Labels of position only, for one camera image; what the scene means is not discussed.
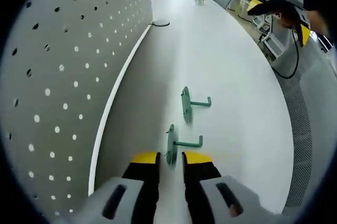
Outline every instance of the white table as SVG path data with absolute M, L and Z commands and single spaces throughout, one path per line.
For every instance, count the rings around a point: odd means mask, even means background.
M 165 161 L 167 134 L 174 123 L 179 140 L 198 142 L 219 172 L 231 175 L 280 213 L 293 170 L 288 109 L 264 55 L 239 23 L 212 0 L 152 0 L 152 27 L 133 58 L 104 131 L 96 179 L 121 176 L 132 156 L 162 153 L 160 198 L 154 223 L 190 223 L 184 198 L 181 152 L 175 169 Z M 193 124 L 185 124 L 180 94 L 189 87 Z

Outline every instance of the green hook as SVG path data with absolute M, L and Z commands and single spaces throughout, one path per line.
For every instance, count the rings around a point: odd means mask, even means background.
M 166 162 L 170 166 L 175 165 L 175 162 L 177 160 L 178 146 L 200 148 L 203 144 L 202 135 L 199 136 L 199 143 L 187 143 L 187 142 L 178 141 L 178 137 L 174 132 L 174 124 L 171 124 L 169 130 L 166 133 L 168 133 L 168 137 L 167 137 L 167 151 L 166 151 L 165 156 L 166 156 Z
M 183 103 L 183 114 L 186 123 L 192 122 L 192 105 L 200 105 L 205 107 L 210 107 L 212 105 L 212 100 L 209 96 L 207 97 L 207 103 L 191 101 L 190 92 L 187 87 L 185 87 L 181 93 L 181 100 Z

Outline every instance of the black cable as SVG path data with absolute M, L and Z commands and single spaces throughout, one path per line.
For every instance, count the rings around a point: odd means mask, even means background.
M 296 71 L 297 71 L 297 68 L 299 67 L 300 55 L 299 55 L 299 48 L 297 47 L 297 44 L 296 44 L 296 39 L 295 39 L 295 35 L 294 35 L 294 30 L 292 31 L 292 35 L 293 35 L 293 39 L 294 39 L 294 42 L 295 42 L 296 53 L 297 53 L 297 61 L 296 61 L 296 66 L 295 66 L 294 72 L 293 72 L 290 76 L 284 76 L 284 75 L 281 75 L 276 69 L 274 69 L 274 68 L 272 67 L 273 71 L 274 71 L 277 75 L 279 75 L 279 77 L 284 78 L 284 79 L 290 79 L 290 78 L 292 78 L 292 77 L 295 75 L 295 73 L 296 73 Z
M 157 27 L 164 27 L 164 26 L 170 25 L 170 22 L 167 23 L 167 24 L 163 24 L 163 25 L 157 25 L 157 24 L 154 24 L 154 23 L 151 23 L 150 25 L 157 26 Z

